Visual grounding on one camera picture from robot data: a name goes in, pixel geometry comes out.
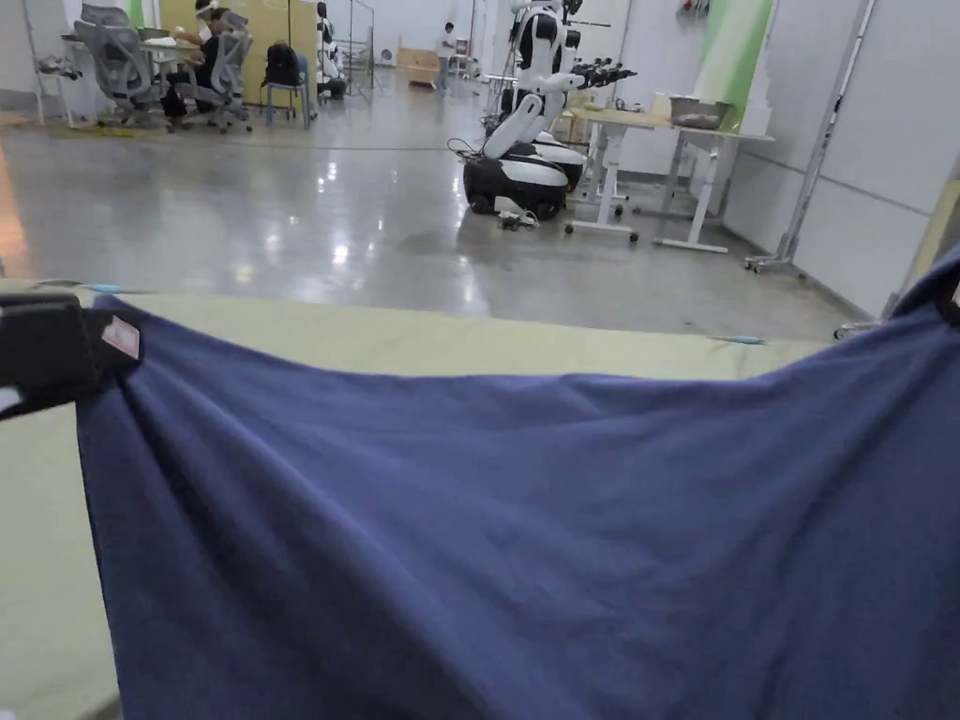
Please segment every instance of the white table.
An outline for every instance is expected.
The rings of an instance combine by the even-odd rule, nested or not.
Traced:
[[[589,110],[585,108],[570,108],[569,111],[577,119],[587,120],[596,123],[600,133],[597,140],[596,159],[593,164],[593,175],[590,179],[590,185],[587,192],[587,202],[595,202],[598,191],[600,191],[600,179],[604,177],[603,189],[600,192],[600,211],[596,222],[586,222],[576,220],[567,226],[567,232],[572,232],[574,228],[587,228],[594,230],[604,230],[626,234],[630,236],[631,242],[639,240],[638,233],[627,225],[614,225],[610,222],[610,210],[616,189],[616,174],[620,165],[620,151],[623,146],[623,138],[630,128],[641,130],[675,130],[680,134],[677,138],[677,147],[673,154],[673,161],[670,165],[670,175],[663,188],[663,200],[660,204],[660,210],[655,214],[661,218],[676,216],[670,212],[670,205],[673,202],[673,196],[676,194],[680,180],[680,163],[684,155],[684,146],[686,143],[695,145],[709,153],[709,162],[707,166],[707,175],[704,179],[704,186],[700,193],[700,199],[697,202],[696,211],[689,218],[691,221],[690,233],[685,240],[674,240],[672,238],[657,237],[654,243],[665,245],[671,248],[684,248],[687,250],[699,250],[705,252],[726,252],[727,248],[718,245],[705,245],[700,242],[700,234],[704,227],[704,221],[707,218],[707,209],[710,205],[710,197],[713,193],[713,185],[716,181],[717,167],[720,164],[720,158],[726,154],[735,151],[737,143],[741,140],[772,141],[773,138],[766,135],[741,135],[738,132],[721,132],[694,130],[690,128],[680,128],[670,123],[670,120],[649,112],[629,112],[628,110],[601,109]],[[607,172],[604,174],[604,162],[606,161]]]

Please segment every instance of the metal bowl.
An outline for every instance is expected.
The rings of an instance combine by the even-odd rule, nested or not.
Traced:
[[[723,125],[730,103],[711,103],[687,95],[670,98],[670,122],[681,128],[717,130]]]

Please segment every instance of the green banner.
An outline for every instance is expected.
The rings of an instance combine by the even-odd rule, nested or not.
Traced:
[[[714,0],[694,97],[730,103],[724,130],[739,129],[773,0]]]

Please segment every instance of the person standing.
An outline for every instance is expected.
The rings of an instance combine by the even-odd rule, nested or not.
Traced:
[[[437,57],[440,58],[440,73],[437,74],[437,89],[449,90],[450,58],[457,54],[457,40],[453,36],[453,23],[446,23],[444,32],[437,40]]]

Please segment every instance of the label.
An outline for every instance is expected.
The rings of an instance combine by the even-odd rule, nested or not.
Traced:
[[[113,322],[107,325],[101,338],[134,360],[140,359],[140,331],[130,323],[124,323],[114,316]]]

